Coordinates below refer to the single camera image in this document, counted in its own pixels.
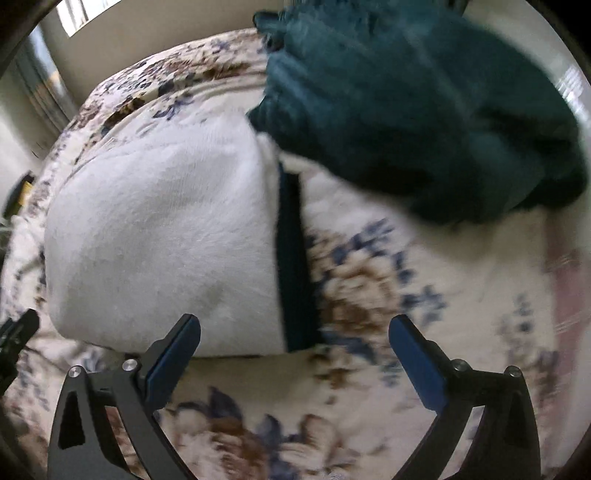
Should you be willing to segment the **yellow stool with dark cushion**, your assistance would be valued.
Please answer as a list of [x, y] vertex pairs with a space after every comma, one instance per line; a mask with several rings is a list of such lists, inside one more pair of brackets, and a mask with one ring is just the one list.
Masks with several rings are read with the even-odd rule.
[[28, 171], [15, 183], [4, 204], [2, 212], [2, 217], [4, 219], [10, 220], [14, 215], [18, 214], [19, 210], [24, 205], [34, 182], [34, 173], [32, 171]]

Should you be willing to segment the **navy striped folded garment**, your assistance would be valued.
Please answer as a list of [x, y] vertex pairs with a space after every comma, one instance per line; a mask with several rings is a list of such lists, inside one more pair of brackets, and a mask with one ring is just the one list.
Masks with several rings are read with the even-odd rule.
[[308, 350], [324, 342], [315, 287], [308, 265], [301, 221], [301, 184], [297, 174], [279, 164], [279, 213], [276, 220], [276, 266], [283, 335], [287, 352]]

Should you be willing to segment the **white bed headboard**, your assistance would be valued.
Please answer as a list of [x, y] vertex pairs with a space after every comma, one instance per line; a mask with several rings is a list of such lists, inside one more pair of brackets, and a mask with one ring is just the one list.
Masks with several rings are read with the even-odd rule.
[[590, 83], [551, 24], [527, 1], [470, 1], [465, 16], [529, 55], [549, 75], [590, 140]]

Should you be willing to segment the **window with metal bars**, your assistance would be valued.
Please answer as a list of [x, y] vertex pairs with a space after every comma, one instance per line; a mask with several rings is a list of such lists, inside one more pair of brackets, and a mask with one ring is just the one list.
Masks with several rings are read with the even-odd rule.
[[117, 3], [119, 0], [62, 0], [57, 13], [65, 33], [72, 37]]

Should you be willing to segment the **dark teal plush quilt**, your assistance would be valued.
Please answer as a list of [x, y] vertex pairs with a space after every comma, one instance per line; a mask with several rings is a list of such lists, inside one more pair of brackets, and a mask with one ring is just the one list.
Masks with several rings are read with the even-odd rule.
[[564, 208], [578, 122], [532, 60], [432, 1], [298, 1], [253, 17], [269, 59], [252, 126], [438, 224]]

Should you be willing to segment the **teal curtain left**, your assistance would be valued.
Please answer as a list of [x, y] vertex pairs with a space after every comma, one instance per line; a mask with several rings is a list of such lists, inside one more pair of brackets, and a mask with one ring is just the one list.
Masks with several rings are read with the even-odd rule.
[[15, 56], [27, 96], [46, 127], [59, 135], [77, 114], [75, 104], [45, 42], [40, 26], [25, 38]]

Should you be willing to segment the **floral fleece bed blanket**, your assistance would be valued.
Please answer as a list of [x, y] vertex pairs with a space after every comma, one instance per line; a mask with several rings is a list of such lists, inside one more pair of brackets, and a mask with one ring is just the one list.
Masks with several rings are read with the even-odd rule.
[[[50, 426], [69, 366], [109, 365], [110, 352], [61, 338], [48, 316], [41, 236], [46, 209], [77, 156], [109, 120], [143, 124], [162, 106], [156, 90], [215, 67], [209, 87], [228, 87], [221, 104], [249, 101], [262, 76], [259, 40], [249, 30], [216, 35], [149, 56], [97, 86], [54, 145], [29, 203], [16, 219], [3, 267], [3, 318], [36, 309], [41, 326], [1, 401], [30, 464], [47, 464]], [[335, 475], [383, 479], [400, 467], [431, 415], [388, 349], [387, 323], [409, 313], [449, 353], [477, 367], [521, 367], [532, 391], [542, 471], [553, 477], [583, 439], [590, 412], [574, 390], [583, 382], [590, 340], [584, 330], [575, 369], [558, 372], [555, 293], [546, 270], [547, 220], [516, 214], [501, 224], [455, 234], [467, 252], [455, 260], [428, 248], [428, 232], [406, 225], [392, 206], [308, 168], [304, 228], [311, 277], [331, 333], [327, 346], [277, 358], [191, 362], [163, 412], [180, 456], [204, 479]]]

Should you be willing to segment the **white knitted sweater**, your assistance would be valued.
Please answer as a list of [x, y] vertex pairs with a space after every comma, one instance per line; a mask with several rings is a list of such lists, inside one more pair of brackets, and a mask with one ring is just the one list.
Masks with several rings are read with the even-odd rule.
[[278, 355], [279, 166], [245, 115], [199, 115], [96, 152], [53, 198], [48, 311], [66, 338], [140, 352], [191, 314], [201, 357]]

